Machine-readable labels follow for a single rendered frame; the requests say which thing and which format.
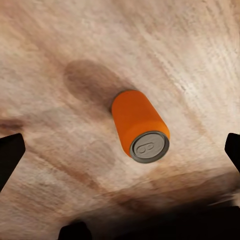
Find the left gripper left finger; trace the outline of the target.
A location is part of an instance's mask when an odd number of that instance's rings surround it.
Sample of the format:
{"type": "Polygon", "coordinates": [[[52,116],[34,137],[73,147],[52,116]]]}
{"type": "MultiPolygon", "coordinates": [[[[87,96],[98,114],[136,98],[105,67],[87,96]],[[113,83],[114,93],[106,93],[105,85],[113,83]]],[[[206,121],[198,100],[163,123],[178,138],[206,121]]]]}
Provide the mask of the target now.
{"type": "Polygon", "coordinates": [[[0,138],[0,192],[26,151],[21,133],[0,138]]]}

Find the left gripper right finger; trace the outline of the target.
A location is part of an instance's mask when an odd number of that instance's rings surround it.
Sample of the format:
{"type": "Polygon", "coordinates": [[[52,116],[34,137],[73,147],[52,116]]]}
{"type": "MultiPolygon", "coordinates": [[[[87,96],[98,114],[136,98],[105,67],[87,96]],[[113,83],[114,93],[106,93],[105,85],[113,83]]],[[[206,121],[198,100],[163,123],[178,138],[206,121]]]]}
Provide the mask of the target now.
{"type": "Polygon", "coordinates": [[[229,133],[224,150],[240,172],[240,134],[229,133]]]}

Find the can of soda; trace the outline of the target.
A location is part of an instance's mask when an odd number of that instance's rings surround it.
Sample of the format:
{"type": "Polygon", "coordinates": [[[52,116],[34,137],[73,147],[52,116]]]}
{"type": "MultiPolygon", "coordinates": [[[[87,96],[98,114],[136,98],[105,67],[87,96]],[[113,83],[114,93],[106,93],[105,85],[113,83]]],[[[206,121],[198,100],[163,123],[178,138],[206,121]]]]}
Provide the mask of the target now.
{"type": "Polygon", "coordinates": [[[148,97],[126,90],[113,101],[111,113],[124,152],[140,164],[162,159],[170,149],[170,131],[148,97]]]}

